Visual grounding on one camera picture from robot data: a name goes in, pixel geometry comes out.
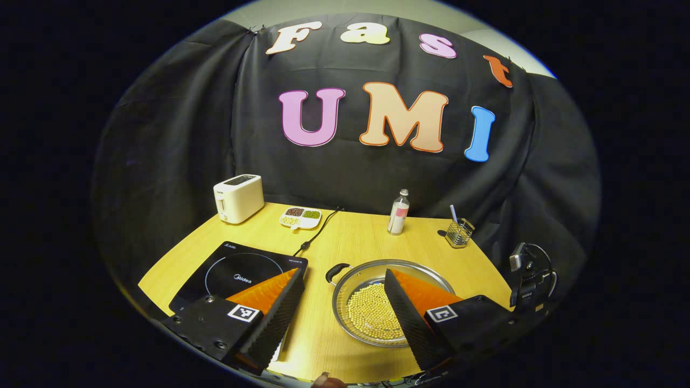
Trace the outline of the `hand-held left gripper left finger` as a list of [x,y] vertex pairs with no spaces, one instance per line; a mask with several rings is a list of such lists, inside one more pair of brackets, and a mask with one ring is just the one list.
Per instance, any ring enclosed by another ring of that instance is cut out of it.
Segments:
[[206,295],[162,325],[220,363],[259,376],[300,304],[303,278],[304,269],[294,268],[232,297]]

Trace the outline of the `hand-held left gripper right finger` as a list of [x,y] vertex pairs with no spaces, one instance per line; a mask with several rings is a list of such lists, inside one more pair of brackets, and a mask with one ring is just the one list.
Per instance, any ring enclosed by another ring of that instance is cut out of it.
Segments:
[[461,371],[515,336],[518,317],[485,295],[463,299],[387,269],[384,290],[419,368]]

